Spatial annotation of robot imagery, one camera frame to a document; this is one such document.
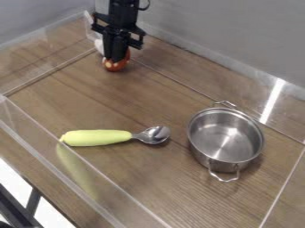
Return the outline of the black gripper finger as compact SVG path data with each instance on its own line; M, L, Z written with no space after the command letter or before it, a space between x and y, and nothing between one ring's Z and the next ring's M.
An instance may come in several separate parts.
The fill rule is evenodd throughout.
M121 33L114 38L113 61L119 62L126 57L129 48L129 34Z
M103 31L103 54L107 59L115 57L114 51L115 33L111 29Z

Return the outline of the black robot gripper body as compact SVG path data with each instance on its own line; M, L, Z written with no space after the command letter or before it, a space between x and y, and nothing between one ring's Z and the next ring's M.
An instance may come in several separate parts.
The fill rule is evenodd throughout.
M126 44L141 49L146 31L137 26L137 14L121 12L118 14L93 14L93 31L109 40L122 37Z

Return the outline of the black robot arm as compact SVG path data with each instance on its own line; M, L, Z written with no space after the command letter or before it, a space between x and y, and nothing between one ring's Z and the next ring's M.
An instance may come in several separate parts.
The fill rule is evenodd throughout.
M139 6L141 0L110 0L109 13L94 12L93 31L103 36L103 56L118 63L130 47L141 50L147 32L137 25L138 12L150 7Z

